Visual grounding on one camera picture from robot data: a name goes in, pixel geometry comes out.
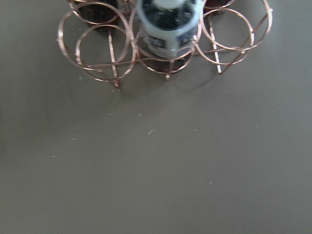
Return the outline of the dark drink bottle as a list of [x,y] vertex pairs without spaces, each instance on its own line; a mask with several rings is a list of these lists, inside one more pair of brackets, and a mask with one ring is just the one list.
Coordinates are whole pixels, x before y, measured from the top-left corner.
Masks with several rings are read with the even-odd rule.
[[119,16],[117,13],[107,6],[101,4],[89,4],[78,7],[79,5],[88,2],[88,0],[69,0],[71,8],[77,8],[77,14],[84,20],[89,27],[101,25],[96,28],[96,31],[105,32],[109,30],[109,26],[104,24],[118,25]]
[[203,0],[203,13],[206,14],[212,10],[220,9],[220,11],[212,12],[211,15],[220,15],[224,11],[224,8],[233,4],[235,0]]
[[200,0],[139,0],[139,52],[158,63],[158,73],[177,73],[194,52],[202,2]]

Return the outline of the dark drink bottle lower left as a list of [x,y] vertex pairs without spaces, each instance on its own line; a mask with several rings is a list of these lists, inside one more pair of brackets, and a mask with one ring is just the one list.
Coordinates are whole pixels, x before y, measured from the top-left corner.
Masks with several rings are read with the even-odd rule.
[[200,0],[139,0],[139,52],[158,63],[158,73],[177,73],[194,52],[202,2]]

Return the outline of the dark drink bottle upper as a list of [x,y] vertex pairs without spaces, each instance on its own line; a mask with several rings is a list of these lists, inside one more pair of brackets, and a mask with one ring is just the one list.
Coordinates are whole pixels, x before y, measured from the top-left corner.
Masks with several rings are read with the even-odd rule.
[[89,4],[78,7],[79,5],[88,2],[88,0],[69,0],[71,8],[77,8],[77,14],[84,20],[89,27],[101,25],[96,28],[96,31],[105,32],[109,30],[109,26],[104,24],[118,25],[119,16],[117,13],[107,6],[101,4]]

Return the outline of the dark drink bottle right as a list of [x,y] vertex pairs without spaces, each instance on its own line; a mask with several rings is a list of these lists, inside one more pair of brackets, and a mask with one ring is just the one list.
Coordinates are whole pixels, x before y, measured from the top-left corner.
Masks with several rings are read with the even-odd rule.
[[224,8],[233,4],[235,0],[203,0],[203,13],[206,14],[212,10],[220,9],[220,11],[212,12],[211,15],[220,15],[224,11]]

